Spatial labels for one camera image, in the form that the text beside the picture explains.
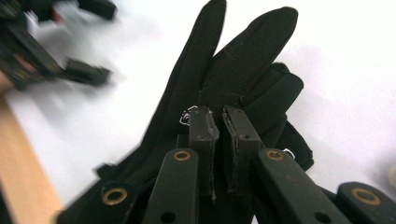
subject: black glove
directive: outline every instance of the black glove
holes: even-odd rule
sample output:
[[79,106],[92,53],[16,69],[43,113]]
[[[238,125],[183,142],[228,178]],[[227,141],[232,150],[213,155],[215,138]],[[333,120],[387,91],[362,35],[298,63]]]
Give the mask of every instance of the black glove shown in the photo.
[[[296,10],[284,7],[260,16],[213,57],[225,5],[224,0],[212,0],[201,11],[141,146],[119,165],[99,169],[101,180],[58,217],[59,223],[138,223],[138,210],[145,207],[164,155],[176,147],[178,134],[188,133],[188,113],[198,105],[213,111],[218,127],[225,105],[242,108],[267,147],[279,145],[296,150],[294,154],[305,155],[299,160],[306,169],[312,165],[312,152],[294,129],[289,132],[285,115],[303,82],[285,65],[273,64],[294,31]],[[216,204],[210,196],[200,198],[200,222],[251,223],[252,198],[226,194],[222,149],[216,151]],[[103,192],[116,186],[128,189],[128,197],[132,198],[126,201],[130,200],[130,204],[103,206]]]

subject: white background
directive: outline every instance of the white background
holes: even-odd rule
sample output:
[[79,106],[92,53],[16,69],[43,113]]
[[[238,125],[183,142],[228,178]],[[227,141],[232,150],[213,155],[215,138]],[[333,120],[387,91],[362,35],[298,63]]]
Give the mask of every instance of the white background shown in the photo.
[[[64,204],[73,202],[103,162],[118,163],[139,142],[206,0],[115,0],[113,22],[59,5],[64,25],[32,34],[59,62],[71,57],[113,71],[92,88],[39,83],[6,94]],[[396,200],[396,6],[385,1],[229,0],[219,49],[266,11],[299,11],[296,31],[276,59],[304,81],[288,112],[314,151],[308,171],[336,192],[360,181]]]

